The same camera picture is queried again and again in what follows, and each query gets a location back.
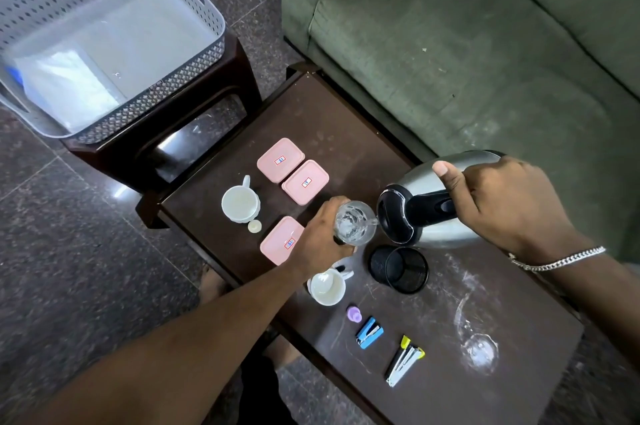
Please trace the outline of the person's left hand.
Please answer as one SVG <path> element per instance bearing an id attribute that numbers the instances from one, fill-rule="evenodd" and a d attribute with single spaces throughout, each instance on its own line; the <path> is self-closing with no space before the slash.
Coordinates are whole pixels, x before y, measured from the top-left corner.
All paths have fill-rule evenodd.
<path id="1" fill-rule="evenodd" d="M 286 263 L 293 268 L 299 284 L 338 262 L 332 259 L 332 242 L 336 242 L 333 223 L 339 207 L 348 201 L 346 196 L 338 195 L 324 202 L 303 230 Z"/>

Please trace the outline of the person's right hand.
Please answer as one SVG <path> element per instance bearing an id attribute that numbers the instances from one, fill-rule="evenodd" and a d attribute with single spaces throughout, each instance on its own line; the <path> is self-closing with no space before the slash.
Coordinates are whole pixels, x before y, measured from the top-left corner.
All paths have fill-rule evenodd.
<path id="1" fill-rule="evenodd" d="M 454 205 L 458 218 L 506 254 L 526 243 L 580 234 L 539 167 L 505 156 L 462 172 L 468 206 Z"/>

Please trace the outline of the clear drinking glass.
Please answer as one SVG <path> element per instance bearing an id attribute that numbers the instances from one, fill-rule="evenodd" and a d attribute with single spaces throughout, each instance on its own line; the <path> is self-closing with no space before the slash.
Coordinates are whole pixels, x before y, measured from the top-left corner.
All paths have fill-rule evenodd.
<path id="1" fill-rule="evenodd" d="M 341 244 L 364 246 L 376 233 L 378 219 L 372 208 L 362 201 L 342 204 L 333 223 L 333 235 Z"/>

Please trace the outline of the stainless steel kettle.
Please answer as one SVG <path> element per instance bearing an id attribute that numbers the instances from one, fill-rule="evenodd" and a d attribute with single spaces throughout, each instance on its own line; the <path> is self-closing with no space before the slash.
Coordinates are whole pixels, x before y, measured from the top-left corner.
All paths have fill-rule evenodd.
<path id="1" fill-rule="evenodd" d="M 458 218 L 451 196 L 432 170 L 418 165 L 378 198 L 376 213 L 384 234 L 398 246 L 459 248 L 480 239 Z"/>

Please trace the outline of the person's left forearm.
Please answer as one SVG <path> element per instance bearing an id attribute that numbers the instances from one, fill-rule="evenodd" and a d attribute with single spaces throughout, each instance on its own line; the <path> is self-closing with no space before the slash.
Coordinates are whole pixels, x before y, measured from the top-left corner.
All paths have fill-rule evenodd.
<path id="1" fill-rule="evenodd" d="M 201 425 L 295 290 L 321 268 L 295 258 L 91 366 L 20 425 Z"/>

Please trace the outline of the person's right forearm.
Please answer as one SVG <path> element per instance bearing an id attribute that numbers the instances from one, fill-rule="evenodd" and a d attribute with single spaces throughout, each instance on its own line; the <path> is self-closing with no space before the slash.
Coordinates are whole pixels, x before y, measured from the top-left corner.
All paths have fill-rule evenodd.
<path id="1" fill-rule="evenodd" d="M 507 253 L 564 294 L 640 372 L 640 276 L 581 234 Z"/>

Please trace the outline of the white plain mug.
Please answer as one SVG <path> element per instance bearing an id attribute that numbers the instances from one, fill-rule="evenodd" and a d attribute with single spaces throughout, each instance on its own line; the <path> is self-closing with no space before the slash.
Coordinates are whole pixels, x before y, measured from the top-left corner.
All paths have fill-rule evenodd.
<path id="1" fill-rule="evenodd" d="M 346 294 L 346 280 L 354 274 L 354 271 L 346 266 L 335 264 L 323 273 L 311 277 L 307 281 L 307 290 L 320 305 L 335 306 Z"/>

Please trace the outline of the black mesh pen holder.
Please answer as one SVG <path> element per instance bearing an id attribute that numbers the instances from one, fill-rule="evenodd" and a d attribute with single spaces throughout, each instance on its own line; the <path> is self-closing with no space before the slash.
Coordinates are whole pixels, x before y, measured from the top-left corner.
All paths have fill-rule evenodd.
<path id="1" fill-rule="evenodd" d="M 380 245 L 373 249 L 368 268 L 376 282 L 404 295 L 420 292 L 429 279 L 426 257 L 413 248 Z"/>

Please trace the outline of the pink lidded container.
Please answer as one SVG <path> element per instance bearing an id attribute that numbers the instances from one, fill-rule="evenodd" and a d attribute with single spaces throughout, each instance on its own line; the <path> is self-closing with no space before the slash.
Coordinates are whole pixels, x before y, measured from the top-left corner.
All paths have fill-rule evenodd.
<path id="1" fill-rule="evenodd" d="M 329 174 L 315 160 L 307 160 L 281 184 L 281 189 L 296 204 L 304 206 L 320 193 L 329 180 Z"/>
<path id="2" fill-rule="evenodd" d="M 257 168 L 272 183 L 280 183 L 304 160 L 300 148 L 283 137 L 258 159 Z"/>
<path id="3" fill-rule="evenodd" d="M 260 252 L 274 265 L 281 265 L 289 258 L 303 230 L 296 219 L 283 217 L 260 243 Z"/>

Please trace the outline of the blue stapler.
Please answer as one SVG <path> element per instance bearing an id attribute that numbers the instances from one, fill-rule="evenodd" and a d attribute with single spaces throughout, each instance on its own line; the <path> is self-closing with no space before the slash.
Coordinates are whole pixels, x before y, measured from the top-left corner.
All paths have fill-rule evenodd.
<path id="1" fill-rule="evenodd" d="M 368 348 L 384 333 L 381 324 L 371 316 L 356 333 L 356 343 L 361 349 Z"/>

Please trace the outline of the white ribbed cup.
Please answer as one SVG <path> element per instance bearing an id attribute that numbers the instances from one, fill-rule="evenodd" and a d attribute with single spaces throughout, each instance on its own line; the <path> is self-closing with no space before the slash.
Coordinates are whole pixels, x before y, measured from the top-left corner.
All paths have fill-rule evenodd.
<path id="1" fill-rule="evenodd" d="M 260 199 L 251 187 L 250 175 L 244 176 L 240 185 L 227 189 L 221 198 L 223 214 L 234 223 L 248 224 L 254 221 L 260 208 Z"/>

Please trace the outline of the yellow and white stapler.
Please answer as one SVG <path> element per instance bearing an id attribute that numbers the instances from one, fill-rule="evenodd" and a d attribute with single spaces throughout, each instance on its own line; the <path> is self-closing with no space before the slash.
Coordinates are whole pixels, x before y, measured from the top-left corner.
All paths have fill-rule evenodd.
<path id="1" fill-rule="evenodd" d="M 403 335 L 399 348 L 385 375 L 386 383 L 394 388 L 411 369 L 413 364 L 425 356 L 425 351 L 416 346 L 412 339 Z"/>

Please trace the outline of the green fabric sofa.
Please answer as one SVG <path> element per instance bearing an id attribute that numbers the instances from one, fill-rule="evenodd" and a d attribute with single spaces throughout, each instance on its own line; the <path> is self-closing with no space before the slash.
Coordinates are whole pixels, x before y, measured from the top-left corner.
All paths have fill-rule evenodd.
<path id="1" fill-rule="evenodd" d="M 544 170 L 640 264 L 640 0 L 282 0 L 284 35 L 423 161 Z"/>

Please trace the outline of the clear wine glass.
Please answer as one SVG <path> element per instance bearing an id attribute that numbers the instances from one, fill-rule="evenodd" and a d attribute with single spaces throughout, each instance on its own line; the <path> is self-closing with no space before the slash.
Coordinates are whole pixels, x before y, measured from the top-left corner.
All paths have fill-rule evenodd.
<path id="1" fill-rule="evenodd" d="M 459 340 L 461 361 L 466 368 L 481 375 L 491 375 L 499 363 L 499 345 L 493 338 L 477 332 L 465 313 L 465 306 L 473 291 L 467 292 L 458 303 L 452 323 Z"/>

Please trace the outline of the black shorts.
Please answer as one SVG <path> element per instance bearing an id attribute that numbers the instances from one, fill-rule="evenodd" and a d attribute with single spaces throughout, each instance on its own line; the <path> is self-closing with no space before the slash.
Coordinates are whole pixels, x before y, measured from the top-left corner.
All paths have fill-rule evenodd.
<path id="1" fill-rule="evenodd" d="M 279 394 L 272 360 L 249 354 L 241 365 L 241 382 L 237 425 L 298 425 Z"/>

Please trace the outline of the dark brown plastic stool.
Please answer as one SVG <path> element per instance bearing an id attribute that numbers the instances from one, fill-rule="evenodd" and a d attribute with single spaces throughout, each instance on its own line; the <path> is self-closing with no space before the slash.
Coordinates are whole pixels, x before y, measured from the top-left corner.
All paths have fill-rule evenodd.
<path id="1" fill-rule="evenodd" d="M 139 194 L 160 194 L 244 118 L 262 97 L 250 61 L 229 29 L 218 49 L 146 90 L 124 108 L 64 138 L 61 144 L 84 163 Z"/>

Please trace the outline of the grey perforated plastic basket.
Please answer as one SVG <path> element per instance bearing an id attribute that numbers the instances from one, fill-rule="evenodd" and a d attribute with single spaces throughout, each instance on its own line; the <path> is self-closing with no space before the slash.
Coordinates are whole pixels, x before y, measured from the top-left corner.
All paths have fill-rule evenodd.
<path id="1" fill-rule="evenodd" d="M 82 49 L 124 95 L 124 108 L 199 54 L 218 49 L 205 66 L 217 62 L 225 29 L 211 0 L 0 0 L 0 106 L 44 137 L 79 135 L 28 100 L 5 70 L 9 61 Z"/>

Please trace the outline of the clear plastic bag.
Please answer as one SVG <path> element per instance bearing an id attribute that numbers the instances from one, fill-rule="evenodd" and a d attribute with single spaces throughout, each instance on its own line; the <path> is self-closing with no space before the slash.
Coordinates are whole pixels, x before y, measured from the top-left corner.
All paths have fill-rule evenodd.
<path id="1" fill-rule="evenodd" d="M 15 57 L 5 68 L 28 100 L 75 135 L 126 102 L 84 50 L 62 48 Z"/>

